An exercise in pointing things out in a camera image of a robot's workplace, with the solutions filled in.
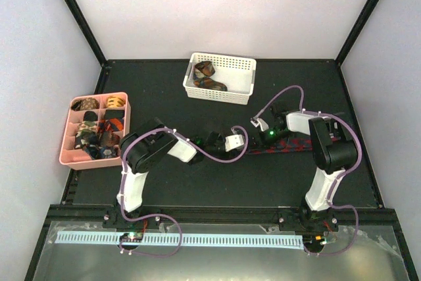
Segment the red navy striped tie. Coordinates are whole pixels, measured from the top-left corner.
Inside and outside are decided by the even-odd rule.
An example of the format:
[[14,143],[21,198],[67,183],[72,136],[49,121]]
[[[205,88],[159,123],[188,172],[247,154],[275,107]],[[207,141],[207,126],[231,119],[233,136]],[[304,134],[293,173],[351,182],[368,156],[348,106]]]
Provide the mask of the red navy striped tie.
[[280,140],[272,145],[258,144],[256,141],[247,150],[247,155],[263,155],[276,153],[300,153],[311,152],[312,142],[308,138],[288,138]]

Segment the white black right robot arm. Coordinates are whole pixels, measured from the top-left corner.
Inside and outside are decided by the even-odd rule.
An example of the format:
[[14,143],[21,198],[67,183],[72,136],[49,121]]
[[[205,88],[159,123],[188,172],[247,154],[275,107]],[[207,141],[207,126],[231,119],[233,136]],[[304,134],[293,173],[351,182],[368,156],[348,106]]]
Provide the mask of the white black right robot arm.
[[251,124],[260,130],[262,141],[295,132],[310,137],[316,172],[305,195],[307,209],[299,213],[300,225],[315,230],[323,222],[321,211],[332,207],[333,196],[347,173],[354,171],[362,159],[362,148],[353,129],[337,116],[301,109],[275,115],[277,124],[269,126],[260,115]]

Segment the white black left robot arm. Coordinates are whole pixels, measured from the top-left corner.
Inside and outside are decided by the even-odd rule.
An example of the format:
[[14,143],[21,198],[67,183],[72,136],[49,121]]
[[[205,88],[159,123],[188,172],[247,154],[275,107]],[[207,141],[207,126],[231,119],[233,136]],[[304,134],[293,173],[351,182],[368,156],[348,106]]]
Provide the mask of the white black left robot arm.
[[233,163],[247,151],[249,136],[244,128],[234,126],[229,134],[211,132],[206,138],[189,139],[170,129],[158,118],[144,122],[120,141],[122,180],[116,196],[122,208],[118,220],[127,228],[140,223],[143,189],[147,175],[164,156],[194,165],[205,157],[219,163]]

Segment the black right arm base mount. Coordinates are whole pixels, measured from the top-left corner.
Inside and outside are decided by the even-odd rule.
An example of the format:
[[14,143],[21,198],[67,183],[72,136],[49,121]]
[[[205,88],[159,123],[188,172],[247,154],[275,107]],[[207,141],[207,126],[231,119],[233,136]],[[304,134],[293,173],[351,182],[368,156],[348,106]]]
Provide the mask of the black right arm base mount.
[[278,225],[284,230],[295,232],[324,232],[330,228],[337,232],[337,224],[333,223],[334,214],[331,209],[311,211],[307,207],[288,207],[278,209]]

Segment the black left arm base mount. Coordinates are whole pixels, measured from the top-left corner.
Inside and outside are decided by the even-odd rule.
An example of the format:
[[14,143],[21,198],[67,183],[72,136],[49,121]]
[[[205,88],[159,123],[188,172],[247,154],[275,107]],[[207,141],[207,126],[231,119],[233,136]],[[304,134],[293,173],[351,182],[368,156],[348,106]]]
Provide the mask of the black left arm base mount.
[[112,228],[117,231],[135,230],[140,231],[144,228],[155,229],[161,223],[161,211],[156,208],[140,207],[132,212],[124,211],[124,214],[130,220],[123,217],[119,206],[108,208],[103,219],[103,228]]

